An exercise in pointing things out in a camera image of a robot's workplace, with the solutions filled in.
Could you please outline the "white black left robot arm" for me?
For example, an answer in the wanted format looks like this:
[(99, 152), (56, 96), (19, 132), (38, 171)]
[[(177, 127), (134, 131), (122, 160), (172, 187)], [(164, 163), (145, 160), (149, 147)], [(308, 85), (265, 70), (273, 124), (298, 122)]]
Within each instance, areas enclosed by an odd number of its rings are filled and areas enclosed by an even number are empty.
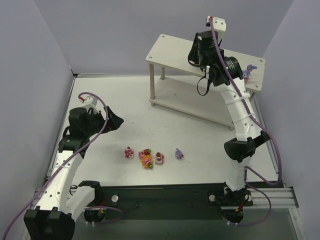
[(76, 171), (94, 136), (117, 130), (124, 120), (107, 106), (106, 117), (95, 107), (70, 110), (68, 126), (58, 144), (55, 167), (46, 181), (34, 209), (24, 214), (24, 223), (32, 240), (70, 240), (76, 220), (86, 207), (97, 206), (106, 198), (98, 181), (82, 181), (73, 195), (70, 188)]

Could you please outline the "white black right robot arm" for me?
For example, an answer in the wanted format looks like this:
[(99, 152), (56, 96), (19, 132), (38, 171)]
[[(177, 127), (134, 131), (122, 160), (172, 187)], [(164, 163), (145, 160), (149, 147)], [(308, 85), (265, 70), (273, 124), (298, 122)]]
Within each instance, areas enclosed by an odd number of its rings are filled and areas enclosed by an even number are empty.
[(200, 68), (207, 79), (207, 86), (221, 94), (231, 116), (235, 138), (224, 143), (224, 150), (230, 158), (230, 168), (226, 179), (227, 187), (235, 192), (245, 188), (245, 167), (249, 165), (256, 148), (270, 138), (254, 122), (254, 112), (250, 94), (246, 91), (243, 71), (238, 60), (226, 57), (224, 50), (215, 45), (217, 32), (203, 31), (195, 34), (188, 62)]

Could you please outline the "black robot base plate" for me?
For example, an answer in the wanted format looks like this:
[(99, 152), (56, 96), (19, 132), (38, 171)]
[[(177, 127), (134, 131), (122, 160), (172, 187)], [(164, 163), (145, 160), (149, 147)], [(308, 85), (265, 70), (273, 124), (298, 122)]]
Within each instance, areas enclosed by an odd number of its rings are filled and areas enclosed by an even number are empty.
[(85, 206), (84, 219), (217, 220), (224, 216), (240, 222), (244, 208), (253, 206), (251, 192), (232, 192), (224, 183), (146, 186), (100, 186), (88, 182), (97, 196)]

